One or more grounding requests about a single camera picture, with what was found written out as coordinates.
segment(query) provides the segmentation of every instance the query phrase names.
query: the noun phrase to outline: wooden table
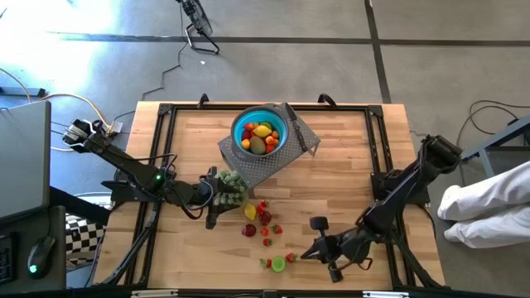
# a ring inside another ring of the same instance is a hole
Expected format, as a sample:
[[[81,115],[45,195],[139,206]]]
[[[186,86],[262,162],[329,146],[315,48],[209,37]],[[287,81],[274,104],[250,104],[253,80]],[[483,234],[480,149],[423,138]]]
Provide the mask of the wooden table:
[[[138,103],[127,146],[130,155],[149,155],[158,105],[159,102]],[[383,111],[393,164],[402,169],[416,158],[405,108],[401,104],[384,104]],[[179,155],[175,163],[177,179],[197,183],[199,175],[205,174],[210,166],[228,169],[217,142],[230,134],[232,121],[238,113],[236,110],[178,112],[171,149]],[[336,284],[330,281],[326,266],[318,261],[288,264],[282,273],[259,266],[260,258],[285,256],[289,252],[300,255],[309,248],[316,237],[316,232],[309,227],[310,217],[327,216],[329,233],[338,233],[353,227],[372,200],[369,183],[372,163],[364,115],[331,111],[299,114],[321,139],[316,156],[304,154],[255,189],[257,199],[270,202],[272,223],[281,224],[284,233],[273,234],[274,244],[265,248],[259,233],[253,238],[241,235],[241,228],[250,222],[242,209],[222,214],[215,229],[206,230],[205,216],[192,221],[180,208],[164,204],[152,259],[150,288],[391,289],[388,260],[382,244],[372,245],[369,257],[373,258],[373,265],[369,271],[350,266],[343,271],[344,280]],[[164,125],[162,136],[166,135],[167,121]],[[130,248],[137,209],[138,203],[127,203],[111,214],[95,272],[96,282],[107,277]],[[444,284],[429,218],[417,206],[407,206],[404,219],[411,250],[431,276]],[[144,249],[138,254],[135,281],[142,270],[143,255]],[[400,277],[405,280],[402,258],[398,253],[396,257]]]

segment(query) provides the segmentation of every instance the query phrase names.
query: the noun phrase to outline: concrete floor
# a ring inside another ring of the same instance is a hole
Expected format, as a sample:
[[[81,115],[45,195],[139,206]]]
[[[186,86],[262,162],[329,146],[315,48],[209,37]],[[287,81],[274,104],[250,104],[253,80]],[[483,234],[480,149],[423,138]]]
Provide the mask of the concrete floor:
[[[109,121],[133,110],[142,93],[160,84],[161,72],[176,64],[180,42],[61,41],[46,31],[138,36],[180,36],[175,1],[69,0],[5,2],[0,19],[0,65],[27,86],[51,93],[74,92],[100,108]],[[383,39],[527,41],[530,3],[524,0],[372,0],[378,34]],[[373,47],[336,39],[370,38],[362,0],[204,0],[215,36],[286,37],[282,43],[221,43],[221,55],[186,48],[182,68],[165,76],[166,88],[146,100],[315,101],[326,92],[337,102],[381,103]],[[334,38],[335,43],[298,43],[297,38]],[[390,99],[404,103],[411,129],[442,134],[455,141],[471,103],[479,99],[530,104],[528,47],[382,46]],[[0,85],[15,86],[0,74]],[[76,99],[52,100],[54,121],[95,118]],[[0,106],[23,104],[0,98]],[[514,109],[523,116],[526,110]],[[122,119],[125,129],[132,117]],[[477,122],[499,131],[510,121],[487,110]],[[412,135],[416,145],[420,137]],[[470,148],[487,136],[468,127],[461,146]],[[52,142],[60,146],[58,136]],[[127,135],[118,137],[125,147]],[[477,165],[466,167],[475,179]],[[51,153],[51,184],[70,193],[105,191],[101,180],[113,168],[96,156]],[[441,176],[430,187],[433,214],[443,190],[460,183],[457,173]],[[472,250],[448,243],[447,223],[436,219],[438,248],[447,285],[455,289],[528,296],[528,245]]]

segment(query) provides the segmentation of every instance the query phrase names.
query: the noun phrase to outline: white pants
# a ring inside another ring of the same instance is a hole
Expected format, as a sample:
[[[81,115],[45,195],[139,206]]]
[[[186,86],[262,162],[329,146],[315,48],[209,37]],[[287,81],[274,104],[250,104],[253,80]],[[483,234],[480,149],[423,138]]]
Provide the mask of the white pants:
[[[474,219],[498,207],[509,209],[486,219]],[[446,230],[446,239],[470,248],[530,241],[530,161],[473,185],[449,187],[438,217],[458,221]]]

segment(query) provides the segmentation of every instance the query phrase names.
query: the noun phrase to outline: black and white checkered pattern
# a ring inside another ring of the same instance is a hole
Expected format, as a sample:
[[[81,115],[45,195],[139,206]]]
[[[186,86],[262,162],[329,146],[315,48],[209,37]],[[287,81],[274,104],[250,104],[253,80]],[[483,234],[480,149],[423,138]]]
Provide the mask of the black and white checkered pattern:
[[[106,227],[74,215],[66,217],[66,255],[74,252],[92,252],[105,234]],[[75,265],[91,259],[69,259]]]

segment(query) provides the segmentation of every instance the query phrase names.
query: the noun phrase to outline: keyboard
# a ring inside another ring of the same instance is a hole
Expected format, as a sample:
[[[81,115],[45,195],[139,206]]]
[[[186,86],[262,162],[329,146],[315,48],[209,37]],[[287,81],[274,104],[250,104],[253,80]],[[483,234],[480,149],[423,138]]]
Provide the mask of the keyboard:
[[[0,285],[15,280],[14,233],[0,235]]]

